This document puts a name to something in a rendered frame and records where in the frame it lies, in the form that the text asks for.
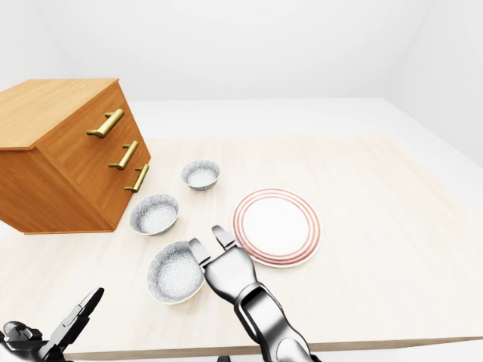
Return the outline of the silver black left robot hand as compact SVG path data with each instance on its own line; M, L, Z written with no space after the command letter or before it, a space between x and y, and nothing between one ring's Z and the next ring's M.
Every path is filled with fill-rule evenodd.
M7 322L0 332L0 362L71 362L63 352L83 331L103 293L102 287L92 290L61 321L49 340L19 321Z

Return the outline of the large wooden drawer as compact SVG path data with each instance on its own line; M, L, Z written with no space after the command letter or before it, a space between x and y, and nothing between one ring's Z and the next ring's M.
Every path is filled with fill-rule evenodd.
M124 186L143 163L143 138L117 81L42 137L39 148L86 189Z

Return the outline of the medium wooden drawer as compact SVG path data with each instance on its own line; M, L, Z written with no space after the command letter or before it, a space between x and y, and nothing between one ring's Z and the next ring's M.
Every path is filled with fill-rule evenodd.
M71 130L60 160L86 198L110 210L125 207L150 153L131 110L120 106Z

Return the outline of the white plate with red rings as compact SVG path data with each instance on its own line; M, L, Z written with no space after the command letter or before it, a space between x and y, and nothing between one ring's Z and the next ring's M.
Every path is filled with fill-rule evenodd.
M238 245L254 261L275 268L307 262L322 238L314 207L299 195L277 188L244 196L233 211L232 230Z

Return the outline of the small wooden drawer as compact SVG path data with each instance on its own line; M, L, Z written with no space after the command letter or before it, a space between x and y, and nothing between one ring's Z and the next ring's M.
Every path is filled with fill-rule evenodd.
M134 155L124 170L109 167L109 163L117 163L126 152L123 144L130 144L134 140L139 142ZM101 156L96 158L96 167L89 174L90 185L87 188L88 196L93 205L108 225L108 229L116 229L131 196L131 191L124 190L125 186L132 186L138 176L136 167L149 164L150 153L143 137L139 134L121 137L110 147L104 147Z

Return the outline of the medium patterned bowl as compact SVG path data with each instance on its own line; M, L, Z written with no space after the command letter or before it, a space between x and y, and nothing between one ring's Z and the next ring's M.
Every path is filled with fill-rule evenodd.
M164 234L176 223L179 210L177 199L170 195L150 196L131 212L131 228L142 235Z

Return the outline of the small patterned bowl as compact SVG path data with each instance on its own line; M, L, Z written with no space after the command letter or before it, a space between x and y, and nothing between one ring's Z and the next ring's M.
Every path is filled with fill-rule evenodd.
M197 160L187 164L181 178L191 189L204 191L213 187L220 177L220 167L210 160Z

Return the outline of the large patterned bowl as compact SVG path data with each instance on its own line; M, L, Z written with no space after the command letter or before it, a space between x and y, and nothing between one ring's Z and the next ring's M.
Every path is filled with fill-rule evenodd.
M193 297L205 277L187 241L171 243L151 261L146 283L151 295L165 304L178 304Z

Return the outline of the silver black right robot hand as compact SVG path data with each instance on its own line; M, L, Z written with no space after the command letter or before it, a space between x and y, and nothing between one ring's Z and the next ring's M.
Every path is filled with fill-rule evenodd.
M235 237L219 225L211 229L224 250L222 254L211 258L197 238L189 241L189 249L211 289L222 299L236 305L262 284L257 280L251 257L237 245Z

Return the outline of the wooden cabinet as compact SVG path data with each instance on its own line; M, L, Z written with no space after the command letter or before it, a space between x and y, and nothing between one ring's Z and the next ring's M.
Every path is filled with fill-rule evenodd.
M33 79L0 92L0 221L26 234L111 232L39 143L114 81Z

